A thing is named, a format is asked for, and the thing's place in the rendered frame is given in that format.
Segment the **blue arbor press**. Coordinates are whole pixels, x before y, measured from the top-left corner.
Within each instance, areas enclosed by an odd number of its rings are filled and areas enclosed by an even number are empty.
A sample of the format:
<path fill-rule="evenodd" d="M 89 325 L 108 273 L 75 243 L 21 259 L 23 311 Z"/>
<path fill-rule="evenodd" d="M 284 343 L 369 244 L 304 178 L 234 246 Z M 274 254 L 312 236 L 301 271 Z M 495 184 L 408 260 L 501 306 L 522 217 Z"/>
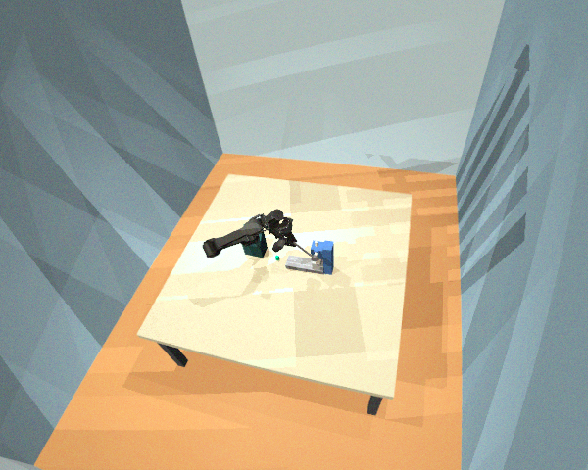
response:
<path fill-rule="evenodd" d="M 334 268 L 334 242 L 333 241 L 314 241 L 311 246 L 311 253 L 307 252 L 301 246 L 294 242 L 292 237 L 288 238 L 293 244 L 295 244 L 298 248 L 304 251 L 307 255 L 311 258 L 303 258 L 303 257 L 296 257 L 296 256 L 288 256 L 287 262 L 285 264 L 286 269 L 304 271 L 304 272 L 312 272 L 317 274 L 323 275 L 332 275 L 333 268 Z M 313 261 L 321 261 L 320 270 L 312 268 Z"/>

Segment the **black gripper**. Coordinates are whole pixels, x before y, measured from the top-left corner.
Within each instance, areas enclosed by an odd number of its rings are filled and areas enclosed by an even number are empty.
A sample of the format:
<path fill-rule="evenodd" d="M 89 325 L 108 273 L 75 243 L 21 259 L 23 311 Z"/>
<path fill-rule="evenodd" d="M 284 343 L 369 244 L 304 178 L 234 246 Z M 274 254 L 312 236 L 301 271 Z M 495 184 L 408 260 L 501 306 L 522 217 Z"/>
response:
<path fill-rule="evenodd" d="M 278 225 L 278 224 L 279 224 L 279 223 L 275 224 L 275 225 L 273 226 L 273 228 L 272 228 L 271 230 L 269 230 L 269 234 L 272 234 L 272 235 L 274 235 L 274 236 L 275 236 L 275 239 L 277 239 L 277 238 L 278 238 L 278 241 L 276 241 L 276 242 L 273 244 L 272 250 L 273 250 L 273 251 L 275 251 L 275 252 L 277 253 L 278 251 L 282 250 L 284 246 L 296 247 L 296 245 L 295 245 L 295 244 L 293 244 L 293 243 L 292 243 L 291 241 L 289 241 L 289 239 L 288 239 L 288 238 L 292 237 L 292 238 L 294 239 L 294 242 L 296 242 L 296 243 L 298 242 L 298 241 L 297 241 L 297 239 L 295 238 L 295 236 L 293 235 L 292 231 L 291 231 L 291 232 L 288 232 L 288 233 L 285 233 L 285 234 L 284 234 L 284 235 L 281 237 L 281 236 L 280 236 L 280 235 L 279 235 L 279 234 L 276 232 L 276 230 L 275 230 L 275 228 L 278 228 L 278 227 L 279 227 L 279 225 Z M 285 238 L 284 236 L 285 236 L 286 238 Z"/>

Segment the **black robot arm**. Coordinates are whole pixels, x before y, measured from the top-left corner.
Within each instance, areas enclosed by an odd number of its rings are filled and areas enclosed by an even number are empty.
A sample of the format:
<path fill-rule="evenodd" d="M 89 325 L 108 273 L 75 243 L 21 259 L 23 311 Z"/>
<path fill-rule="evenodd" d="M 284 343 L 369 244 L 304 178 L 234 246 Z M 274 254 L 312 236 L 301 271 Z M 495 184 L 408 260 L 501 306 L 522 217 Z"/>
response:
<path fill-rule="evenodd" d="M 258 218 L 261 217 L 261 218 Z M 283 219 L 282 223 L 279 223 Z M 292 223 L 288 217 L 284 217 L 280 209 L 270 212 L 268 215 L 257 214 L 249 219 L 243 227 L 228 233 L 222 237 L 212 238 L 204 242 L 202 246 L 207 258 L 215 258 L 221 253 L 221 250 L 242 244 L 249 246 L 258 242 L 259 234 L 269 231 L 275 224 L 279 223 L 279 227 L 275 228 L 276 232 L 282 237 L 285 233 L 292 231 Z M 263 230 L 264 228 L 265 230 Z M 262 231 L 263 230 L 263 231 Z"/>

